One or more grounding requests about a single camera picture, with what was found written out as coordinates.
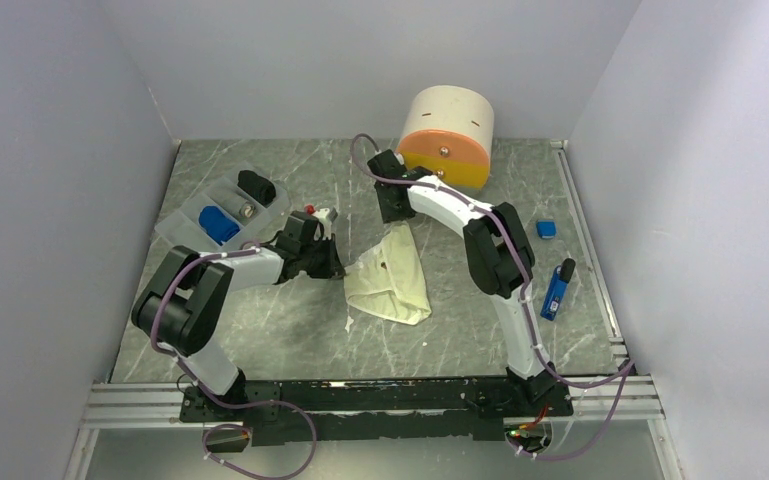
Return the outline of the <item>cream yellow cloth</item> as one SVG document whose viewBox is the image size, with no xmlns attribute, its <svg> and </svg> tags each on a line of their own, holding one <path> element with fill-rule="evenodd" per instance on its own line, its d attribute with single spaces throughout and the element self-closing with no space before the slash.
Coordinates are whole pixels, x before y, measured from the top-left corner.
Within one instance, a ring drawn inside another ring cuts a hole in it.
<svg viewBox="0 0 769 480">
<path fill-rule="evenodd" d="M 415 326 L 431 315 L 419 251 L 406 222 L 392 224 L 346 268 L 344 292 L 349 306 L 383 320 Z"/>
</svg>

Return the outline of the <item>blue underwear white trim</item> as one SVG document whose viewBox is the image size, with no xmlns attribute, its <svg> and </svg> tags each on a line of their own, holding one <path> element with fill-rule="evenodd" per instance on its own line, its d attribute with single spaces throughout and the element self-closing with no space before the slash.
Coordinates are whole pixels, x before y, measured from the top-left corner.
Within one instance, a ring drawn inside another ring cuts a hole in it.
<svg viewBox="0 0 769 480">
<path fill-rule="evenodd" d="M 200 211 L 198 224 L 218 245 L 228 243 L 241 231 L 240 226 L 215 205 L 206 206 Z"/>
</svg>

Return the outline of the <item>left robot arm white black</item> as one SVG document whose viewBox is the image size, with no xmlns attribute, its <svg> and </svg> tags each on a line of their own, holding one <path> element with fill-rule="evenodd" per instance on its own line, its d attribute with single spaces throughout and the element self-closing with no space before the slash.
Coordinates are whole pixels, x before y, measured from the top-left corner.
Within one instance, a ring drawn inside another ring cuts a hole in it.
<svg viewBox="0 0 769 480">
<path fill-rule="evenodd" d="M 229 293 L 280 285 L 299 275 L 336 280 L 345 274 L 332 226 L 333 208 L 294 211 L 264 243 L 205 253 L 185 246 L 165 256 L 131 311 L 151 347 L 208 391 L 206 406 L 232 420 L 245 408 L 246 377 L 219 344 L 217 325 Z"/>
</svg>

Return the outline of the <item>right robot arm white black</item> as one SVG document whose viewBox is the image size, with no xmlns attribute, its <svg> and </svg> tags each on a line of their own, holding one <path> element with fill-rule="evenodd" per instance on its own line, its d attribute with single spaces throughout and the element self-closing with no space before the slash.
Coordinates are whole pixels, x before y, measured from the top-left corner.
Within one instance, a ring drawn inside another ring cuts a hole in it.
<svg viewBox="0 0 769 480">
<path fill-rule="evenodd" d="M 541 409 L 569 415 L 569 389 L 555 377 L 534 325 L 535 258 L 516 209 L 473 199 L 424 167 L 409 169 L 391 150 L 376 153 L 367 169 L 384 222 L 423 214 L 462 238 L 470 278 L 489 297 L 502 329 L 512 407 L 524 415 Z"/>
</svg>

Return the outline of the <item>black rolled sock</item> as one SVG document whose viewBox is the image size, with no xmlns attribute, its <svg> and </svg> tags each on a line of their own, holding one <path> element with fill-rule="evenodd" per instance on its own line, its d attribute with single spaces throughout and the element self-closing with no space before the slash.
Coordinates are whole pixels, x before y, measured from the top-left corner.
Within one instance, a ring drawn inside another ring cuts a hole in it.
<svg viewBox="0 0 769 480">
<path fill-rule="evenodd" d="M 262 206 L 270 206 L 277 197 L 275 184 L 253 170 L 240 170 L 237 186 Z"/>
</svg>

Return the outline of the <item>clear plastic compartment tray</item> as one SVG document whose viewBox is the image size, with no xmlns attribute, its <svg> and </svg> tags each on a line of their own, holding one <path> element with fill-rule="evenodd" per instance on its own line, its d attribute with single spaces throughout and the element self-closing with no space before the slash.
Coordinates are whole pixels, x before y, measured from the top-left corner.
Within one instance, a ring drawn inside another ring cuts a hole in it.
<svg viewBox="0 0 769 480">
<path fill-rule="evenodd" d="M 237 250 L 290 209 L 287 190 L 241 162 L 201 188 L 155 226 L 170 244 L 199 252 Z"/>
</svg>

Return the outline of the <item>round drawer cabinet orange yellow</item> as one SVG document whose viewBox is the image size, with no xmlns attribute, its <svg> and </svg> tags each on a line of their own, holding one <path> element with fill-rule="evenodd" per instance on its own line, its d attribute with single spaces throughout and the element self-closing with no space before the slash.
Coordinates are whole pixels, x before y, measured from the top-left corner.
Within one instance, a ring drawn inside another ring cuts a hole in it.
<svg viewBox="0 0 769 480">
<path fill-rule="evenodd" d="M 436 85 L 413 99 L 396 147 L 409 168 L 424 167 L 461 190 L 479 191 L 488 181 L 494 111 L 481 94 Z"/>
</svg>

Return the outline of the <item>small blue block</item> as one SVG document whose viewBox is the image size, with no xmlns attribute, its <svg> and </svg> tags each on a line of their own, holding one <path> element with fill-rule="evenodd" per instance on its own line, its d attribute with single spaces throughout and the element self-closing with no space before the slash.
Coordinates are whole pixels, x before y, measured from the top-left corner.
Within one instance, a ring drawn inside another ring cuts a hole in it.
<svg viewBox="0 0 769 480">
<path fill-rule="evenodd" d="M 535 223 L 535 230 L 539 238 L 552 239 L 557 236 L 557 226 L 554 221 L 540 220 Z"/>
</svg>

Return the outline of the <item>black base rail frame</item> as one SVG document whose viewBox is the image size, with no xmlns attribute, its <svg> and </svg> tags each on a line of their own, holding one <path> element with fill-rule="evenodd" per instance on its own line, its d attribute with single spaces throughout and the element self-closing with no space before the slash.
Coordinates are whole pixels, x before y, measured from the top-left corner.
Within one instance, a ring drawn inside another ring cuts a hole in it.
<svg viewBox="0 0 769 480">
<path fill-rule="evenodd" d="M 185 424 L 238 423 L 256 446 L 287 442 L 469 437 L 495 441 L 505 429 L 538 418 L 570 417 L 522 410 L 506 375 L 367 380 L 248 380 L 243 404 L 213 401 L 198 387 L 184 392 Z"/>
</svg>

